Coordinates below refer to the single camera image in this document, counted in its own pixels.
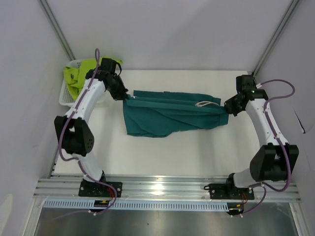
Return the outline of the aluminium mounting rail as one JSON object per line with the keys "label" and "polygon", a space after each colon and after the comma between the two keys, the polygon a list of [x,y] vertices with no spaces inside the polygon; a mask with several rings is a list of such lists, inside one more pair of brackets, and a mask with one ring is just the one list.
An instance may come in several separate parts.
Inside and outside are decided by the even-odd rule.
{"label": "aluminium mounting rail", "polygon": [[[77,199],[81,180],[73,175],[41,178],[33,197]],[[224,183],[226,177],[106,175],[106,180],[122,182],[121,200],[196,202],[209,200],[205,185]]]}

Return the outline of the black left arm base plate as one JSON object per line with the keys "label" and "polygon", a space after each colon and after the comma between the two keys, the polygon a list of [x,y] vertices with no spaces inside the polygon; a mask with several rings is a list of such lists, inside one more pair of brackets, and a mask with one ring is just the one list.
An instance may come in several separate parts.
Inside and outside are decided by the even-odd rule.
{"label": "black left arm base plate", "polygon": [[[117,197],[120,198],[122,194],[123,189],[123,183],[122,182],[112,182],[108,181],[107,184],[115,188],[117,192]],[[87,180],[82,180],[78,192],[78,196],[80,197],[104,197],[109,198],[113,196],[114,191],[102,184],[90,182]]]}

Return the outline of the teal green shorts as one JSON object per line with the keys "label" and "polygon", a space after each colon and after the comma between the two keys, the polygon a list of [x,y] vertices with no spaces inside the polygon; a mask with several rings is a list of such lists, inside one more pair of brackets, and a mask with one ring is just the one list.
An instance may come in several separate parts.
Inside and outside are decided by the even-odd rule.
{"label": "teal green shorts", "polygon": [[163,138],[174,132],[228,124],[221,99],[199,93],[135,90],[123,101],[128,135]]}

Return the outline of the white plastic basket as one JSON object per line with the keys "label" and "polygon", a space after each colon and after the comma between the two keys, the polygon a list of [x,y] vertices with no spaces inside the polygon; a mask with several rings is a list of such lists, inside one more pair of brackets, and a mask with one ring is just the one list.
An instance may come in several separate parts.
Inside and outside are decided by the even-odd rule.
{"label": "white plastic basket", "polygon": [[63,84],[59,103],[71,107],[78,98],[90,69],[95,69],[95,59],[77,59],[70,61],[63,69]]}

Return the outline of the aluminium frame post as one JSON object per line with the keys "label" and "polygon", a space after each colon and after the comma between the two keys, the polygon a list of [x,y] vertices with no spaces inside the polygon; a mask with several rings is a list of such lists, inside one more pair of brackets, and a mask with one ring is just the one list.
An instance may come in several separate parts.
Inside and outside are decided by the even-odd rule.
{"label": "aluminium frame post", "polygon": [[39,5],[42,8],[42,11],[44,12],[49,24],[51,25],[51,28],[53,29],[59,43],[61,44],[66,56],[69,60],[75,60],[74,53],[62,31],[62,28],[60,27],[60,24],[54,14],[54,12],[51,9],[51,6],[47,0],[39,0]]}
{"label": "aluminium frame post", "polygon": [[301,0],[291,0],[289,3],[289,6],[285,10],[283,16],[281,17],[280,22],[278,23],[274,33],[272,34],[270,40],[268,41],[268,44],[266,48],[263,50],[262,55],[259,57],[259,60],[255,64],[254,69],[252,70],[252,75],[255,77],[262,66],[265,64],[266,60],[270,56],[273,48],[276,46],[277,42],[279,41],[282,33],[286,29],[286,27],[289,24],[290,19],[293,17],[296,9],[298,8],[299,4],[301,3]]}

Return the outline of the right aluminium frame post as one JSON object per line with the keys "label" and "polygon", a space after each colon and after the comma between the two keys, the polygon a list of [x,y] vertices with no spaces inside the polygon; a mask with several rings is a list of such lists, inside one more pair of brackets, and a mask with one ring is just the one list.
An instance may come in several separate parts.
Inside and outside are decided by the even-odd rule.
{"label": "right aluminium frame post", "polygon": [[274,33],[272,34],[270,40],[268,41],[268,44],[266,48],[263,50],[262,55],[259,57],[259,60],[255,64],[254,69],[252,70],[252,75],[255,77],[262,66],[265,64],[266,60],[270,56],[273,48],[276,46],[277,42],[279,41],[282,33],[286,29],[286,27],[289,24],[290,19],[293,17],[296,9],[298,8],[299,4],[301,3],[301,0],[291,0],[289,3],[289,6],[285,10],[283,16],[281,17],[280,22],[278,23]]}

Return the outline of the left aluminium frame post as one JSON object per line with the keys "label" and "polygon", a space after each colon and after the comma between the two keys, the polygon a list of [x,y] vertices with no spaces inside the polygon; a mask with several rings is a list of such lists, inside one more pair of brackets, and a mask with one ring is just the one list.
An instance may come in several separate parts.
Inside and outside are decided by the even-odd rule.
{"label": "left aluminium frame post", "polygon": [[51,28],[53,29],[59,43],[61,44],[66,56],[69,60],[75,60],[74,53],[62,31],[62,28],[60,27],[60,24],[54,14],[54,12],[51,9],[51,6],[47,0],[39,0],[39,5],[42,8],[42,11],[44,12],[49,24],[51,25]]}

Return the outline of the lime green shorts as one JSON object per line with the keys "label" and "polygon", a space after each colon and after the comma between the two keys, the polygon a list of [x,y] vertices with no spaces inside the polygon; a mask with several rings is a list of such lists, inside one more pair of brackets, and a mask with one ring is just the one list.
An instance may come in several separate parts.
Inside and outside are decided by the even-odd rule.
{"label": "lime green shorts", "polygon": [[100,82],[104,90],[110,92],[114,100],[127,99],[128,89],[121,79],[122,62],[109,57],[74,60],[63,69],[66,88],[73,100],[77,100],[81,91],[92,83]]}

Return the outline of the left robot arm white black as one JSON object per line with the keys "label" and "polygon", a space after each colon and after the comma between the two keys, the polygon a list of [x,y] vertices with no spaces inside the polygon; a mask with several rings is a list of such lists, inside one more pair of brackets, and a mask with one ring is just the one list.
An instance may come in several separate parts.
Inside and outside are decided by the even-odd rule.
{"label": "left robot arm white black", "polygon": [[97,101],[106,92],[114,100],[127,99],[128,89],[120,77],[121,64],[110,58],[102,58],[95,69],[86,74],[82,91],[74,105],[64,116],[54,120],[58,138],[58,151],[64,162],[76,161],[84,175],[91,182],[89,190],[97,197],[106,193],[107,185],[101,181],[103,170],[93,153],[95,138],[89,128],[89,120]]}

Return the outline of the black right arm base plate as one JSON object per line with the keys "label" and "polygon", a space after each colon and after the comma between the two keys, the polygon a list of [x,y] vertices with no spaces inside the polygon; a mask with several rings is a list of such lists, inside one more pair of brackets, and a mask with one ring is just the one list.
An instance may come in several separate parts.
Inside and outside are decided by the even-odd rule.
{"label": "black right arm base plate", "polygon": [[203,187],[210,194],[212,200],[254,200],[254,193],[249,188],[238,188],[223,183],[211,183]]}

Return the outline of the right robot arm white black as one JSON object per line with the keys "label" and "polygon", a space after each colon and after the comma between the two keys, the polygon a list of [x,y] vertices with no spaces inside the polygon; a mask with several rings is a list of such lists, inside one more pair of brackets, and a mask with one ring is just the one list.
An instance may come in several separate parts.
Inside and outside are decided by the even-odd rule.
{"label": "right robot arm white black", "polygon": [[241,172],[232,173],[225,185],[225,194],[237,198],[243,188],[268,187],[276,192],[288,189],[292,172],[299,155],[297,145],[291,145],[279,129],[272,114],[270,103],[274,100],[294,95],[295,87],[283,80],[292,89],[288,95],[269,97],[257,84],[252,75],[236,77],[236,95],[224,103],[226,111],[234,116],[246,112],[250,117],[260,148],[250,161],[249,167]]}

